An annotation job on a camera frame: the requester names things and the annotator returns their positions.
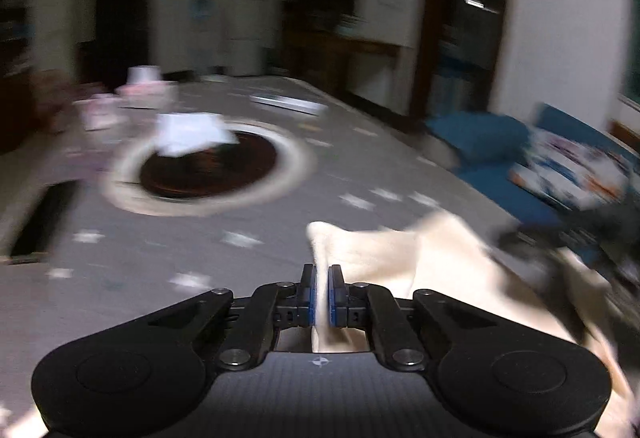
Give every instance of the dark doorway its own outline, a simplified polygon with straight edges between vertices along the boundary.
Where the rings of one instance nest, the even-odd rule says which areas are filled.
[[[130,66],[149,64],[149,1],[95,0],[93,80],[115,90]]]
[[[425,0],[410,116],[485,111],[506,0]]]

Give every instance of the round black motor cover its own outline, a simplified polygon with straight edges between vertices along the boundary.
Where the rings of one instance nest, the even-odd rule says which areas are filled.
[[[486,328],[453,346],[436,372],[452,409],[512,436],[593,429],[611,391],[600,360],[585,348],[528,328],[517,337]]]
[[[190,346],[75,341],[43,358],[31,392],[51,430],[78,438],[142,436],[191,412],[206,384]]]

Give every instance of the patterned cloth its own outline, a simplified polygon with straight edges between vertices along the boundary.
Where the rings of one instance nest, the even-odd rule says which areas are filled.
[[[544,129],[531,130],[525,158],[526,165],[511,168],[511,181],[567,209],[617,202],[628,186],[631,166],[627,160]]]

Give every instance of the screw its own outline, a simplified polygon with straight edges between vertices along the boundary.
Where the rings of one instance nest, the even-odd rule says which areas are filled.
[[[398,350],[391,356],[393,360],[402,366],[414,366],[415,364],[420,364],[424,359],[424,354],[422,352],[419,352],[418,350],[410,350],[408,348]]]
[[[230,348],[220,353],[219,358],[220,362],[228,366],[242,366],[251,359],[251,355],[239,348]]]

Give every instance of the cream fabric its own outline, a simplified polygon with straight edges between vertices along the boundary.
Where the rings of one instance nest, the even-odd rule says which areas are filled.
[[[435,211],[404,231],[349,232],[314,222],[307,228],[316,262],[316,325],[312,347],[318,353],[368,349],[362,331],[331,328],[328,320],[328,268],[342,267],[347,283],[366,281],[385,286],[395,297],[410,298],[429,288],[501,317],[573,341],[568,331],[519,278],[486,253],[484,243],[465,222],[447,211]],[[613,393],[600,419],[602,438],[631,436],[632,392],[616,361],[607,321],[606,282],[568,250],[568,292],[587,332],[584,342],[609,368]]]

